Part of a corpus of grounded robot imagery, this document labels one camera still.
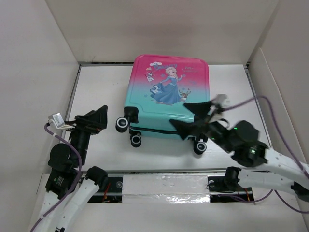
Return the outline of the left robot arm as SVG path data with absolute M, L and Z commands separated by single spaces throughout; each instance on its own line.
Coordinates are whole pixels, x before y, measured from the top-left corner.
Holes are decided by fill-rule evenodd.
M 68 232 L 78 214 L 96 193 L 104 191 L 108 173 L 93 166 L 83 175 L 82 167 L 90 137 L 106 129 L 106 105 L 85 115 L 65 121 L 60 113 L 50 115 L 44 130 L 60 142 L 50 151 L 48 166 L 51 172 L 39 216 L 30 231 Z

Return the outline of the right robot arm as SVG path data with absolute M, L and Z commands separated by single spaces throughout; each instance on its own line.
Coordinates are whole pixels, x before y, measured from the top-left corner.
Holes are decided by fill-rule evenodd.
M 259 140 L 259 130 L 250 122 L 241 120 L 228 129 L 220 124 L 228 108 L 218 100 L 203 103 L 185 103 L 197 120 L 185 122 L 170 119 L 181 139 L 205 136 L 239 167 L 227 167 L 220 181 L 210 187 L 217 191 L 238 188 L 264 188 L 289 193 L 307 202 L 309 200 L 309 166 L 285 156 Z

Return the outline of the pink and teal suitcase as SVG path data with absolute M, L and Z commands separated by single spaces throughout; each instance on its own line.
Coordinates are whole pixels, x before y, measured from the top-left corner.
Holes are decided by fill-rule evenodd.
M 197 116 L 185 103 L 210 100 L 209 66 L 198 58 L 140 55 L 133 63 L 124 115 L 115 129 L 128 131 L 133 147 L 143 137 L 181 139 L 170 119 L 192 123 Z

